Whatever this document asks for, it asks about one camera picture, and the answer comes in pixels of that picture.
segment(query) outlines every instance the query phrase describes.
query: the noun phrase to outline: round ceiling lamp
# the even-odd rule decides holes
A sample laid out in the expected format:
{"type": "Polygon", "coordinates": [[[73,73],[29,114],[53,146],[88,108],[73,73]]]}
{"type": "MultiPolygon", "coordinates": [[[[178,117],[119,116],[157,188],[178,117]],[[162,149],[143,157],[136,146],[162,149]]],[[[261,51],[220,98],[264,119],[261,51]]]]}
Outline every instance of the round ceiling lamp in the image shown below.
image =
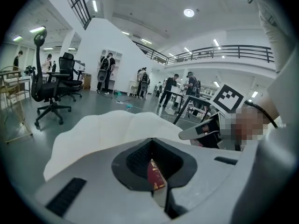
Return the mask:
{"type": "Polygon", "coordinates": [[[194,16],[194,11],[192,10],[192,9],[185,9],[184,10],[184,15],[186,16],[186,17],[193,17],[194,16]]]}

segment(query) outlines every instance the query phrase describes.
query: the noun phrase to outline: black office chair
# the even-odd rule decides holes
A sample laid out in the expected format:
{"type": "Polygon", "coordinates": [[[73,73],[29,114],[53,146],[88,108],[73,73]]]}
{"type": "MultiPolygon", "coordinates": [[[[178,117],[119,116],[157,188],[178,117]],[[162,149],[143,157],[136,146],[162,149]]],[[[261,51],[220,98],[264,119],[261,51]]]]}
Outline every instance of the black office chair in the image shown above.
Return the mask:
{"type": "Polygon", "coordinates": [[[63,124],[62,116],[58,113],[58,109],[68,109],[68,112],[71,112],[70,106],[57,105],[56,101],[58,101],[59,96],[69,93],[70,88],[60,83],[61,78],[69,77],[68,74],[57,74],[56,72],[47,72],[51,77],[55,77],[56,81],[54,83],[48,82],[43,84],[43,74],[41,68],[41,62],[39,57],[40,47],[43,45],[45,38],[47,36],[47,31],[44,29],[39,32],[34,37],[34,43],[36,45],[36,68],[37,74],[33,71],[32,76],[32,88],[31,88],[31,97],[40,102],[44,100],[45,102],[49,101],[50,104],[47,106],[37,108],[38,117],[36,122],[34,123],[36,127],[39,126],[38,120],[40,120],[43,116],[45,116],[49,112],[55,113],[59,117],[59,124],[63,124]]]}
{"type": "Polygon", "coordinates": [[[82,81],[79,81],[80,76],[82,75],[82,71],[76,71],[74,69],[75,61],[74,61],[74,55],[65,52],[63,57],[59,58],[59,66],[60,66],[60,74],[69,74],[70,76],[67,78],[63,78],[61,82],[71,87],[72,89],[68,94],[64,94],[63,96],[69,95],[73,98],[73,101],[75,102],[76,99],[74,95],[79,95],[80,98],[82,98],[82,95],[80,93],[77,93],[81,89],[82,81]],[[78,75],[77,80],[74,80],[74,72],[78,75]]]}

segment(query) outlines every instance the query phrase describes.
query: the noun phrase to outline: black pants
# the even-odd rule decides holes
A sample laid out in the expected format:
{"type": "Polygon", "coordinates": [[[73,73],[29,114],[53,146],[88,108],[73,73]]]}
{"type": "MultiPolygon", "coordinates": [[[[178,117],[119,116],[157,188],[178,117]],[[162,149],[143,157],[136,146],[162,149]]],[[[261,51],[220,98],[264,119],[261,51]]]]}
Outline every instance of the black pants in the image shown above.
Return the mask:
{"type": "MultiPolygon", "coordinates": [[[[110,80],[110,72],[107,72],[107,75],[106,75],[106,79],[105,79],[105,88],[103,89],[103,91],[106,91],[108,92],[108,88],[109,88],[109,80],[110,80]]],[[[98,82],[98,90],[100,91],[101,90],[101,86],[102,86],[102,82],[98,82]]]]}
{"type": "MultiPolygon", "coordinates": [[[[137,96],[139,96],[140,90],[141,90],[141,81],[139,81],[138,90],[137,90],[137,96]]],[[[141,91],[141,95],[140,96],[142,98],[143,98],[143,94],[144,94],[144,91],[141,91]]]]}
{"type": "Polygon", "coordinates": [[[167,92],[167,91],[164,91],[163,94],[162,94],[162,97],[160,99],[160,102],[159,102],[160,104],[162,104],[162,101],[164,100],[165,96],[166,96],[166,99],[164,101],[164,106],[166,106],[168,101],[170,100],[171,93],[167,92]]]}

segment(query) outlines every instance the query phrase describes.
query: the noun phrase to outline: metal railing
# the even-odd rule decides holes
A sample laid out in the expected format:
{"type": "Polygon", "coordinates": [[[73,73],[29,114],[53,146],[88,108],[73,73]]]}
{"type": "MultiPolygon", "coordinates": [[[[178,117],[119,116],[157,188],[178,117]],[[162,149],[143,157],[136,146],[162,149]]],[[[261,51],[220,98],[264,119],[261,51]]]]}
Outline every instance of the metal railing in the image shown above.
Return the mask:
{"type": "Polygon", "coordinates": [[[85,0],[68,0],[73,12],[80,21],[81,25],[86,30],[88,24],[91,21],[90,14],[88,12],[85,0]]]}
{"type": "Polygon", "coordinates": [[[273,53],[270,47],[249,46],[249,45],[225,45],[221,47],[206,47],[190,52],[184,52],[173,57],[169,57],[166,65],[215,57],[236,57],[253,58],[264,60],[268,63],[274,62],[273,53]]]}
{"type": "Polygon", "coordinates": [[[133,41],[137,47],[140,48],[140,50],[151,60],[154,60],[156,62],[161,63],[162,65],[166,65],[168,61],[168,57],[163,55],[162,53],[153,50],[152,48],[149,48],[141,43],[133,41]]]}

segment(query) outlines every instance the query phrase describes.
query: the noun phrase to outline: gray floor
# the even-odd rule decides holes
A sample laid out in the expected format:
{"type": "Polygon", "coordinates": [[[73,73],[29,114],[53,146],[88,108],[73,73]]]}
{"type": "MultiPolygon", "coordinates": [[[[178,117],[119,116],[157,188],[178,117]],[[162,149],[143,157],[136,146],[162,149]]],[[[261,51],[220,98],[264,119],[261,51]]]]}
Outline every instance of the gray floor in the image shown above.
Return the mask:
{"type": "MultiPolygon", "coordinates": [[[[72,129],[77,122],[86,115],[99,115],[113,110],[126,110],[126,105],[118,104],[112,95],[99,95],[93,91],[82,91],[82,98],[76,96],[77,101],[73,102],[70,97],[62,98],[61,105],[72,106],[72,112],[61,110],[60,114],[64,118],[64,124],[58,124],[58,118],[55,114],[49,113],[40,120],[40,129],[34,126],[37,117],[36,109],[47,105],[44,102],[36,102],[32,98],[22,101],[26,122],[30,126],[33,136],[21,140],[13,141],[9,145],[1,146],[2,160],[7,169],[7,174],[13,185],[29,195],[44,183],[43,170],[51,157],[52,147],[58,134],[72,129]]],[[[125,101],[132,104],[129,112],[154,112],[161,118],[173,122],[176,116],[168,116],[163,108],[158,107],[158,98],[148,95],[147,100],[138,100],[126,95],[118,96],[119,101],[125,101]]],[[[7,133],[15,132],[19,124],[16,118],[11,115],[6,123],[7,133]]],[[[177,125],[182,129],[194,126],[192,122],[200,120],[194,117],[185,117],[179,120],[177,125]]]]}

